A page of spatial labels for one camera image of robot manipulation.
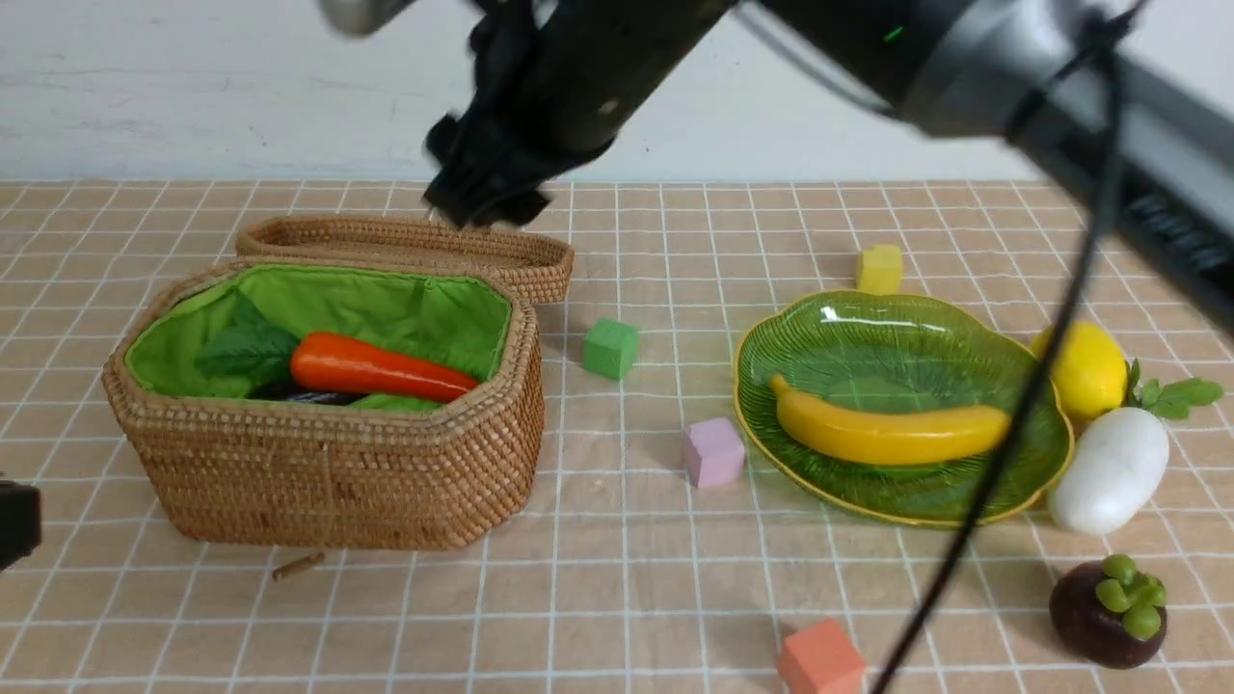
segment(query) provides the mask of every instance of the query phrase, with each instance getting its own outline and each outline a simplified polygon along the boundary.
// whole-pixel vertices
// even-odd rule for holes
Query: basket lid
[[[538,233],[457,230],[416,217],[284,215],[241,230],[239,257],[407,262],[431,268],[475,269],[507,284],[533,304],[564,301],[574,248]]]

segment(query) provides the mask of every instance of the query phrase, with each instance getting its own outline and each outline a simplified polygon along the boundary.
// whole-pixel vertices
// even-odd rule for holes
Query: white wall
[[[0,179],[428,178],[427,128],[470,96],[474,17],[422,0],[350,42],[313,0],[0,0]],[[1229,0],[1156,0],[1133,46],[1234,112],[1232,28]],[[726,20],[575,178],[1029,173],[855,111]]]

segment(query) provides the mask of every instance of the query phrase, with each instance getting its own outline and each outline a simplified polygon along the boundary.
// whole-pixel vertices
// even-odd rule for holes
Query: orange carrot
[[[291,356],[291,377],[310,390],[436,403],[449,403],[479,385],[463,372],[333,332],[311,332],[300,341]]]

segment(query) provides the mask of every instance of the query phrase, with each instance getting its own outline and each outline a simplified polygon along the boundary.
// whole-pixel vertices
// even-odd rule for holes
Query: leaf-shaped plate
[[[988,454],[895,469],[823,456],[784,431],[768,382],[780,373],[800,390],[864,411],[981,403],[1009,412],[1034,363],[1023,345],[945,301],[824,291],[745,335],[733,363],[734,400],[750,440],[806,490],[885,521],[954,527],[967,515]],[[1061,477],[1074,448],[1075,433],[1051,388],[1035,405],[982,522],[1032,506]]]

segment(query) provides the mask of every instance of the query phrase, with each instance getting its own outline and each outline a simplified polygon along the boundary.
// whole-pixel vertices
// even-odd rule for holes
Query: green cube
[[[582,338],[582,368],[621,380],[638,359],[638,328],[600,319]]]

